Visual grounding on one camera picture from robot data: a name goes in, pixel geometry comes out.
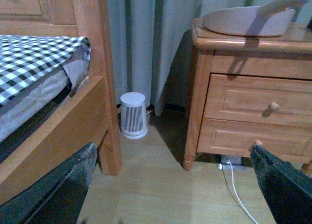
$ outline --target small white heater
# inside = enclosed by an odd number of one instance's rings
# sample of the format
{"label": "small white heater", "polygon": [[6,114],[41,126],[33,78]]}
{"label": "small white heater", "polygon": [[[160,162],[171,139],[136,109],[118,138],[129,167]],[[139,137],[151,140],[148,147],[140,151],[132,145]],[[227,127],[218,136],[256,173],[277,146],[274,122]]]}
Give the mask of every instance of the small white heater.
{"label": "small white heater", "polygon": [[147,134],[145,96],[125,93],[121,96],[121,133],[127,139],[140,139]]}

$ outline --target curtain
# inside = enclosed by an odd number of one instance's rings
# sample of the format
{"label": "curtain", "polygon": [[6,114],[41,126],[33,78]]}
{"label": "curtain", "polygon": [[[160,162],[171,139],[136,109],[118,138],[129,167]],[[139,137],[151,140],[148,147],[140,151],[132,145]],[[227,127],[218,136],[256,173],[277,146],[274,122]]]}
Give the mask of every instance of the curtain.
{"label": "curtain", "polygon": [[202,0],[108,0],[116,101],[145,95],[160,115],[164,103],[184,106],[191,56],[190,21]]}

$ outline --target drawer knob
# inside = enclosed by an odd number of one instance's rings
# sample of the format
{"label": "drawer knob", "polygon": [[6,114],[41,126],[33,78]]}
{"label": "drawer knob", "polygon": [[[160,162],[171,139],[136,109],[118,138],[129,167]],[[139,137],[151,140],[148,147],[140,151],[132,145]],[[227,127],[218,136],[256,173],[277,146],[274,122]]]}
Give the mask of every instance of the drawer knob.
{"label": "drawer knob", "polygon": [[258,146],[261,146],[261,147],[264,146],[264,144],[263,144],[263,142],[262,142],[261,140],[256,140],[256,141],[254,142],[254,145],[258,145]]}
{"label": "drawer knob", "polygon": [[272,102],[270,105],[269,105],[269,109],[271,111],[278,111],[279,109],[281,108],[281,106],[279,104],[277,104],[276,102]]}

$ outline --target wooden bed frame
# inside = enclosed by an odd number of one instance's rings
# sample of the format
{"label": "wooden bed frame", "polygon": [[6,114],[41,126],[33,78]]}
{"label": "wooden bed frame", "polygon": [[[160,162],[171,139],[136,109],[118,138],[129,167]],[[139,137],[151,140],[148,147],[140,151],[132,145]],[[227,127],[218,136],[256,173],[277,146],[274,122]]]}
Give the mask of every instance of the wooden bed frame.
{"label": "wooden bed frame", "polygon": [[85,144],[98,145],[103,173],[121,168],[107,0],[0,0],[0,34],[86,36],[90,82],[0,164],[0,204]]}

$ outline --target wooden floor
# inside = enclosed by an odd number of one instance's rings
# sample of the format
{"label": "wooden floor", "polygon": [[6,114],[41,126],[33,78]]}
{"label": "wooden floor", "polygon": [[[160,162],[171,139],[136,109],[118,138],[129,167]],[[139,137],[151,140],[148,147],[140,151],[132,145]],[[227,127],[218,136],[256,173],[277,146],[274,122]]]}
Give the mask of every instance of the wooden floor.
{"label": "wooden floor", "polygon": [[[139,140],[121,136],[123,167],[118,177],[96,166],[78,224],[252,224],[237,205],[231,172],[217,169],[217,158],[195,162],[185,171],[187,123],[177,112],[151,116]],[[236,190],[260,224],[275,221],[257,185],[253,168],[235,171]]]}

